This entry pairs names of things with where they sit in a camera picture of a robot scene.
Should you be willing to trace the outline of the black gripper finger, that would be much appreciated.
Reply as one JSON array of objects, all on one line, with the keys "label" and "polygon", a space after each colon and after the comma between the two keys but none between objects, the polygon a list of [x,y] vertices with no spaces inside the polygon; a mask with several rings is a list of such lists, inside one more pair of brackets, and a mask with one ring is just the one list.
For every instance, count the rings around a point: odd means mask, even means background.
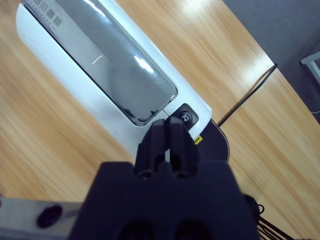
[{"label": "black gripper finger", "polygon": [[198,148],[180,118],[168,119],[171,169],[175,174],[196,174],[200,155]]},{"label": "black gripper finger", "polygon": [[138,145],[134,172],[156,173],[160,163],[165,161],[165,120],[154,121]]}]

